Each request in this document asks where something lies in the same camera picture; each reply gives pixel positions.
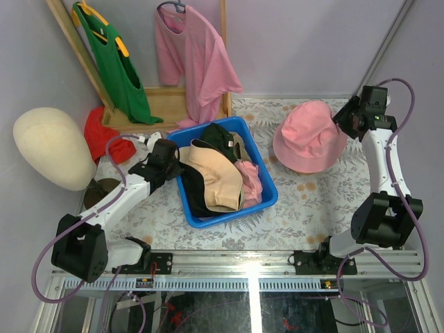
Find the pink bucket hat strawberry logo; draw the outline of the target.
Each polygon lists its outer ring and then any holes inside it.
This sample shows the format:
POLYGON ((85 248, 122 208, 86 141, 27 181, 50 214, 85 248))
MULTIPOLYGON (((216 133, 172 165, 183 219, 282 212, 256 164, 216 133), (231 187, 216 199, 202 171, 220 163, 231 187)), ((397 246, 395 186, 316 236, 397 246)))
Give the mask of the pink bucket hat strawberry logo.
POLYGON ((273 151, 293 171, 325 171, 340 158, 347 140, 333 122, 327 103, 307 101, 295 107, 278 126, 273 151))

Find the beige bucket hat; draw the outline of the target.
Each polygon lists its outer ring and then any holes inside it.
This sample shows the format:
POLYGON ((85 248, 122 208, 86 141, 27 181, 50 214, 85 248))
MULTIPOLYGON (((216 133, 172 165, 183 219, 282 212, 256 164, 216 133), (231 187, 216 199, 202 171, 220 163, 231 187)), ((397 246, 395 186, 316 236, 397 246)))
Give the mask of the beige bucket hat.
POLYGON ((203 177, 205 207, 218 213, 237 212, 244 206, 243 180, 236 166, 218 149, 199 139, 179 149, 180 162, 203 177))

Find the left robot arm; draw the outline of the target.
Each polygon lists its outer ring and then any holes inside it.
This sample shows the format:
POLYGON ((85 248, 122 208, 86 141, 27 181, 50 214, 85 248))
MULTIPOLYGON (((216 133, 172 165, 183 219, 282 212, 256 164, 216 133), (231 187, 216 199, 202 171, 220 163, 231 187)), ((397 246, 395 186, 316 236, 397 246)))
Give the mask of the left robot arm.
POLYGON ((65 215, 58 224, 51 263, 87 283, 114 268, 139 274, 151 271, 147 243, 135 237, 111 240, 109 235, 134 206, 182 173, 178 156, 175 142, 156 139, 147 157, 131 167, 106 197, 80 216, 65 215))

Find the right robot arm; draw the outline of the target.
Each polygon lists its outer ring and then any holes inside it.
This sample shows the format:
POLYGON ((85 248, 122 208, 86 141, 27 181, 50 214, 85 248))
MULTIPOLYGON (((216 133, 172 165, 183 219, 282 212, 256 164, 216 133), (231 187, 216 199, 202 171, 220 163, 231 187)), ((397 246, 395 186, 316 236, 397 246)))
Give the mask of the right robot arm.
POLYGON ((370 194, 352 215, 349 230, 327 237, 314 252, 297 250, 289 258, 298 275, 355 275, 354 257, 378 248, 401 248, 423 212, 406 185, 398 157, 402 126, 386 114, 384 83, 364 85, 334 116, 343 133, 362 145, 370 175, 370 194))

